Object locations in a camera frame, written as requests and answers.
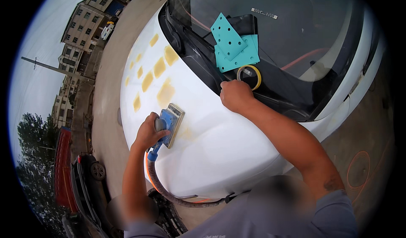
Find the sky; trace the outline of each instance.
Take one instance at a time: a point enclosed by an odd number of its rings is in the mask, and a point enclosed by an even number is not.
[[[25,113],[37,113],[43,120],[51,113],[64,74],[20,59],[22,56],[58,67],[64,43],[62,34],[75,6],[82,0],[45,0],[28,26],[16,56],[8,102],[8,132],[14,164],[21,154],[17,126]]]

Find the concrete ground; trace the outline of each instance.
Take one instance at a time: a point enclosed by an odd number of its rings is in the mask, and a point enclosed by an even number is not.
[[[165,1],[132,0],[128,4],[106,44],[96,77],[92,143],[96,159],[106,167],[107,185],[112,198],[121,194],[122,177],[129,156],[123,129],[117,121],[124,65],[139,33]],[[393,123],[384,73],[387,69],[383,62],[358,107],[336,132],[322,142],[353,200],[360,230],[373,215],[391,169]],[[295,169],[289,173],[300,176]],[[177,210],[190,230],[224,205],[201,209],[177,206]]]

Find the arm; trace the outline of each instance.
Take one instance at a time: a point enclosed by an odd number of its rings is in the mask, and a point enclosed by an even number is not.
[[[344,189],[334,164],[306,128],[255,99],[242,81],[224,81],[221,88],[223,105],[250,120],[267,136],[282,157],[300,171],[316,200]]]
[[[150,218],[147,207],[147,190],[144,176],[144,154],[160,138],[168,135],[170,131],[155,131],[155,118],[158,115],[151,112],[138,129],[137,138],[131,146],[127,167],[124,171],[122,193],[124,195],[124,215],[126,219]]]

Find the air hose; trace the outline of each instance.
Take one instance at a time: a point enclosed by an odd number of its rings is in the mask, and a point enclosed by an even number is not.
[[[154,185],[155,189],[164,198],[166,198],[167,200],[171,201],[174,204],[185,206],[185,207],[190,207],[190,208],[203,208],[203,207],[216,206],[216,205],[221,204],[224,201],[224,198],[222,198],[215,202],[193,203],[193,202],[187,202],[187,201],[181,200],[179,198],[176,198],[172,194],[170,194],[167,190],[165,190],[164,186],[159,181],[158,176],[156,175],[156,171],[155,171],[155,161],[148,159],[147,168],[148,168],[148,174],[150,175],[151,182]]]

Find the yellow filler spot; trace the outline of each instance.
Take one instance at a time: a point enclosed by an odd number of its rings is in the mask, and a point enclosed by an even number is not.
[[[150,40],[150,46],[153,47],[155,45],[155,43],[157,42],[159,36],[158,34],[155,34],[154,37],[152,37],[152,39]]]
[[[125,78],[125,86],[128,85],[128,82],[129,82],[129,76],[127,76],[127,77]]]
[[[141,59],[141,56],[142,56],[141,54],[138,54],[138,55],[137,55],[137,58],[135,58],[135,62],[138,63],[138,61]]]
[[[159,106],[164,109],[170,103],[173,95],[175,94],[175,88],[170,84],[170,78],[167,78],[156,95]]]
[[[142,87],[144,93],[148,90],[148,88],[151,85],[153,79],[154,79],[154,77],[152,76],[151,72],[148,72],[145,75],[145,78],[144,78],[143,82],[141,83],[141,87]]]
[[[166,69],[166,65],[164,62],[164,58],[161,57],[161,58],[159,58],[158,62],[156,62],[154,65],[155,78],[159,78],[162,75],[162,73],[164,73],[165,69]]]
[[[172,66],[172,64],[174,64],[179,59],[178,54],[175,52],[175,50],[173,50],[173,48],[170,45],[164,48],[164,54],[165,60],[169,66]]]
[[[140,107],[141,107],[141,101],[140,101],[140,93],[137,92],[137,95],[135,96],[134,102],[132,103],[134,107],[134,112],[136,113]]]
[[[143,67],[141,66],[141,67],[138,69],[137,78],[141,78],[142,75],[143,75]]]

